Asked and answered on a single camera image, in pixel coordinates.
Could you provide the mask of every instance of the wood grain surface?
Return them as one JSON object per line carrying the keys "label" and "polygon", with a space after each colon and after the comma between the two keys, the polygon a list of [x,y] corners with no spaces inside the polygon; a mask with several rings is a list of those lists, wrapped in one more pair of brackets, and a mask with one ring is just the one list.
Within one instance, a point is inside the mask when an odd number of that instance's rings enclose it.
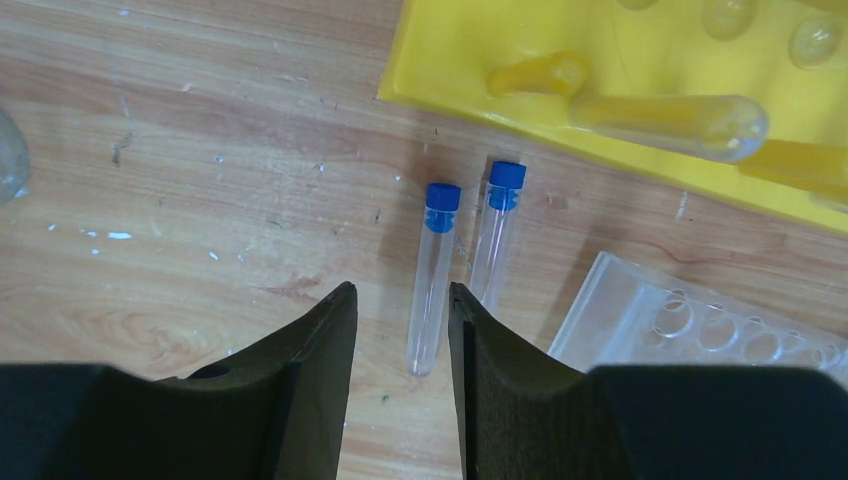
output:
{"label": "wood grain surface", "polygon": [[0,207],[0,361],[185,375],[350,280],[339,478],[460,478],[447,346],[413,378],[406,328],[424,186],[464,189],[467,281],[492,156],[529,168],[499,317],[540,348],[601,250],[848,335],[845,239],[376,100],[400,7],[0,2],[0,108],[32,155]]}

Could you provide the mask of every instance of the plastic test tube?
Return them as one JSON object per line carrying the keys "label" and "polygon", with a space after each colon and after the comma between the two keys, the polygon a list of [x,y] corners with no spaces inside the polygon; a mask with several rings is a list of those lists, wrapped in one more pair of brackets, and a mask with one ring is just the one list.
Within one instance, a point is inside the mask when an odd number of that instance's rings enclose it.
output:
{"label": "plastic test tube", "polygon": [[763,108],[739,95],[586,94],[571,104],[570,116],[581,130],[725,163],[754,154],[768,133]]}
{"label": "plastic test tube", "polygon": [[453,226],[460,193],[456,185],[427,185],[406,345],[406,366],[413,375],[429,374],[439,353],[439,332],[448,292]]}
{"label": "plastic test tube", "polygon": [[491,314],[498,308],[506,280],[509,247],[515,227],[515,209],[524,186],[527,167],[513,162],[492,163],[486,187],[486,204],[480,238],[471,267],[471,293]]}

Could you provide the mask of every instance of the yellow plastic tray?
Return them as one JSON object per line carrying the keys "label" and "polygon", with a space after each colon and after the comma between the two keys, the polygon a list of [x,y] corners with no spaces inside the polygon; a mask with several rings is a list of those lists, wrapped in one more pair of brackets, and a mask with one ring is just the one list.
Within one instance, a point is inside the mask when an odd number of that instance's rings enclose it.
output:
{"label": "yellow plastic tray", "polygon": [[658,0],[638,12],[616,0],[406,0],[379,96],[505,127],[605,165],[848,234],[848,215],[813,203],[806,191],[732,165],[574,130],[564,98],[494,98],[486,91],[486,76],[498,67],[572,49],[589,59],[590,90],[745,95],[769,112],[770,139],[848,144],[848,52],[840,50],[832,68],[819,70],[799,69],[788,55],[799,19],[828,14],[795,1],[760,0],[744,34],[718,41],[705,33],[702,9],[703,1],[692,0]]}

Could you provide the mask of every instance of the stain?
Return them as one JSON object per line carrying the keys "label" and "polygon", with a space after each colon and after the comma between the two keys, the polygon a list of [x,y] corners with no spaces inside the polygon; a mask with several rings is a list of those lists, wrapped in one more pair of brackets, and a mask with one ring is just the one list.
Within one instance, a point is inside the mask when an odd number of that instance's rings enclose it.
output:
{"label": "stain", "polygon": [[279,287],[264,287],[262,290],[270,293],[271,295],[278,295],[280,297],[305,299],[317,302],[318,299],[307,293],[306,290],[317,287],[318,285],[321,285],[321,280],[318,277],[297,277],[289,280]]}
{"label": "stain", "polygon": [[129,131],[126,135],[124,135],[121,143],[112,144],[112,163],[114,163],[116,167],[121,166],[121,150],[130,146],[132,146],[132,131]]}

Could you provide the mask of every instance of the clear test tube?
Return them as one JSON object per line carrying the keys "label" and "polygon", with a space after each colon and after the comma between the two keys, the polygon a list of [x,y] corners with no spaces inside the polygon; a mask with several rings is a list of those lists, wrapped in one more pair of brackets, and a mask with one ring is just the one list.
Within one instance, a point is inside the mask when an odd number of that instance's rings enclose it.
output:
{"label": "clear test tube", "polygon": [[486,186],[486,203],[469,288],[492,315],[497,312],[507,277],[516,208],[526,173],[524,165],[499,160],[492,163]]}
{"label": "clear test tube", "polygon": [[448,183],[427,185],[406,344],[406,366],[413,375],[428,375],[439,353],[460,193],[459,187]]}
{"label": "clear test tube", "polygon": [[569,113],[581,130],[725,163],[753,155],[768,133],[765,110],[739,95],[586,94]]}

